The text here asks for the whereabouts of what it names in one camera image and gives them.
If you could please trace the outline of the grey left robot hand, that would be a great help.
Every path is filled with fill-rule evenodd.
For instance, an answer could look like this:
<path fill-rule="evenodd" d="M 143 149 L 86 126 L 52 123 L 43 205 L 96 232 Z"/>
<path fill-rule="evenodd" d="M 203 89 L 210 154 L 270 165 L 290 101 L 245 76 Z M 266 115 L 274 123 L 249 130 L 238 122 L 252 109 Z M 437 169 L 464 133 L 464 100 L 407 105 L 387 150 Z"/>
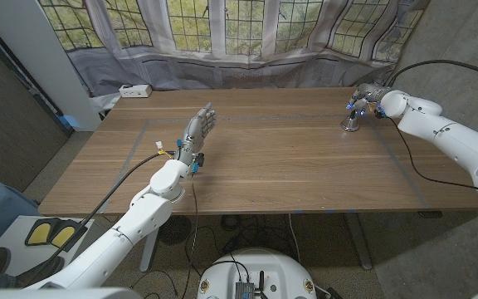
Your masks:
<path fill-rule="evenodd" d="M 175 152 L 174 158 L 190 165 L 194 160 L 194 155 L 203 147 L 203 142 L 217 121 L 215 110 L 212 103 L 208 102 L 188 123 L 182 138 L 180 146 Z"/>

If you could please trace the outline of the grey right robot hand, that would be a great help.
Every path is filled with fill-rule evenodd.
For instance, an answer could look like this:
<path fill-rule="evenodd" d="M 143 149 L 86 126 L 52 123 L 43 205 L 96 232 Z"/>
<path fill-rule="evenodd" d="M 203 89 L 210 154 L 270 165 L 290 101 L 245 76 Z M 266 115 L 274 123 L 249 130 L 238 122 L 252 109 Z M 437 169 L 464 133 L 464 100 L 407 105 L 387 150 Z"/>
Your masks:
<path fill-rule="evenodd" d="M 364 114 L 366 107 L 368 107 L 377 118 L 386 118 L 380 102 L 382 98 L 392 90 L 391 87 L 387 86 L 377 86 L 369 83 L 360 84 L 347 104 L 347 108 L 350 110 L 348 118 L 355 120 L 359 115 Z"/>

